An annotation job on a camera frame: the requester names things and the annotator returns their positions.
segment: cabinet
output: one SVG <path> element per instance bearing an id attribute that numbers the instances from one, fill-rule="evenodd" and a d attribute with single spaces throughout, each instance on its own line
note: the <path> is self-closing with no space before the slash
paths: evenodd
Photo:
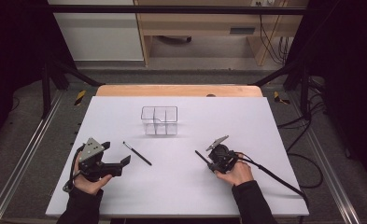
<path id="1" fill-rule="evenodd" d="M 137 6 L 219 6 L 251 7 L 252 0 L 134 0 Z M 264 1 L 266 7 L 306 7 L 308 0 L 275 0 L 273 4 Z M 267 57 L 265 38 L 276 36 L 294 37 L 302 16 L 263 15 L 225 15 L 225 14 L 136 14 L 142 42 L 145 64 L 151 51 L 151 39 L 155 35 L 246 35 L 257 65 L 263 65 Z"/>

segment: metal rod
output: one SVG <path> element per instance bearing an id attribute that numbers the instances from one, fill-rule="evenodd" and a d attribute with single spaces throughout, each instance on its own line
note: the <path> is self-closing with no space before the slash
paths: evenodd
<path id="1" fill-rule="evenodd" d="M 322 10 L 320 9 L 312 9 L 306 7 L 30 5 L 26 8 L 30 11 L 48 11 L 54 13 L 315 15 L 322 12 Z"/>

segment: black pen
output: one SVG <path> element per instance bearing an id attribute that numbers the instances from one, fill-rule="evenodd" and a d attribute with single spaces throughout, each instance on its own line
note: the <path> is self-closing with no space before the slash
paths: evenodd
<path id="1" fill-rule="evenodd" d="M 151 162 L 149 162 L 148 160 L 146 160 L 146 158 L 144 158 L 142 155 L 139 154 L 139 152 L 137 152 L 133 147 L 130 147 L 126 142 L 122 142 L 126 147 L 128 147 L 134 154 L 136 154 L 138 157 L 140 157 L 140 159 L 144 160 L 145 162 L 147 162 L 149 165 L 151 165 Z"/>

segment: plastic compartment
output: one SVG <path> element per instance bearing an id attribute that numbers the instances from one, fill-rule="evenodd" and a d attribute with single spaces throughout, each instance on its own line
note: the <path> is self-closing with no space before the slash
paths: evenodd
<path id="1" fill-rule="evenodd" d="M 145 134 L 177 134 L 176 106 L 143 106 L 141 119 Z"/>

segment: white table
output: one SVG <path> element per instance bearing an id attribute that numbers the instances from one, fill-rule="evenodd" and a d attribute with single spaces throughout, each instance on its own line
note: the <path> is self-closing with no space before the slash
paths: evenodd
<path id="1" fill-rule="evenodd" d="M 142 106 L 178 107 L 178 133 L 145 135 Z M 68 194 L 63 192 L 74 152 L 89 137 L 109 141 L 104 162 L 118 162 L 132 155 L 122 176 L 104 187 L 100 213 L 105 217 L 237 217 L 231 186 L 217 179 L 195 154 L 216 138 L 229 149 L 243 151 L 298 188 L 296 177 L 263 97 L 102 97 L 92 98 L 72 152 L 66 162 L 49 208 L 49 216 L 64 212 Z M 149 166 L 126 146 L 126 141 L 153 165 Z M 307 216 L 303 199 L 261 170 L 255 179 L 276 217 Z"/>

